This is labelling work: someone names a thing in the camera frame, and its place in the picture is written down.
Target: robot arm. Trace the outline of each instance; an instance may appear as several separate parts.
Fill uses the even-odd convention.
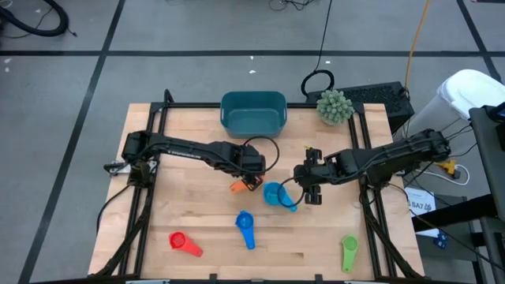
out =
[[[366,176],[370,185],[380,187],[400,170],[444,161],[450,153],[449,141],[431,129],[377,148],[342,150],[324,157],[323,163],[318,163],[321,150],[310,148],[303,165],[294,167],[294,180],[303,188],[307,204],[321,204],[319,185],[341,185]]]
[[[265,158],[251,145],[237,145],[226,141],[202,144],[138,131],[128,134],[122,158],[132,165],[129,183],[142,186],[149,182],[147,161],[158,154],[177,155],[206,162],[215,170],[232,177],[241,177],[249,190],[257,188],[265,171]]]

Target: floor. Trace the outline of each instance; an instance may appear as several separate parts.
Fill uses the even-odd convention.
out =
[[[109,183],[102,165],[115,156],[129,103],[159,101],[165,88],[178,102],[218,102],[238,90],[276,90],[303,102],[299,85],[317,62],[329,3],[275,12],[267,0],[57,2],[77,37],[0,37],[4,283],[86,275]],[[321,67],[335,74],[335,87],[403,81],[423,7],[334,0]],[[49,8],[14,0],[9,10],[35,25]],[[505,76],[504,14],[504,4],[432,1],[410,77],[415,111],[460,69]],[[53,12],[41,28],[57,23]],[[23,34],[12,25],[3,32]],[[308,89],[326,84],[314,78]],[[436,177],[421,184],[446,195],[488,193],[478,151],[458,162],[472,174],[467,186]],[[433,278],[475,281],[459,263],[423,261]]]

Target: green succulent plant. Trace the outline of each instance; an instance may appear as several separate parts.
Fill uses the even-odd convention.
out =
[[[317,113],[321,120],[328,125],[337,125],[347,121],[353,115],[354,108],[350,99],[346,99],[344,92],[326,90],[317,100]]]

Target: white paper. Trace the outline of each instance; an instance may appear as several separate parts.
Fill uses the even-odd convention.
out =
[[[410,187],[405,188],[407,195],[409,196],[409,208],[417,215],[424,214],[426,212],[434,211],[435,207],[435,197],[421,189],[413,189]],[[417,232],[416,234],[426,236],[426,237],[438,237],[439,230],[431,229],[422,232]]]

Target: wooden table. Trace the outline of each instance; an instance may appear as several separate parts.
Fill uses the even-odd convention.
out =
[[[372,146],[391,142],[383,105],[365,105]],[[118,158],[126,135],[144,130],[149,104],[131,104],[125,121]],[[323,155],[351,148],[349,126],[327,126],[314,109],[289,109],[288,122],[280,137],[280,160],[267,172],[265,181],[283,181],[293,174],[295,165],[305,159],[305,145],[319,148]],[[359,119],[357,132],[361,139]],[[219,109],[169,109],[166,136],[209,143],[230,139],[219,122]],[[251,143],[265,155],[267,165],[275,149],[267,140]],[[108,197],[122,189],[126,175],[113,177]],[[266,205],[262,188],[255,192],[232,194],[231,176],[208,167],[201,161],[163,155],[155,187],[142,278],[207,279],[299,279],[372,280],[372,265],[362,209],[357,206],[358,183],[322,185],[323,204],[300,204],[296,213]],[[401,180],[392,183],[402,186]],[[297,200],[301,188],[293,182],[286,188]],[[112,202],[105,210],[89,272],[98,271],[109,260],[125,236],[133,190]],[[424,274],[405,195],[393,187],[382,191],[391,240],[414,270]],[[254,216],[256,248],[247,250],[235,218],[240,210]],[[168,235],[187,233],[203,250],[201,258],[170,248]],[[347,234],[359,239],[354,269],[342,272],[341,240]],[[387,274],[383,247],[377,238],[383,275]],[[133,271],[137,245],[130,250],[128,271]]]

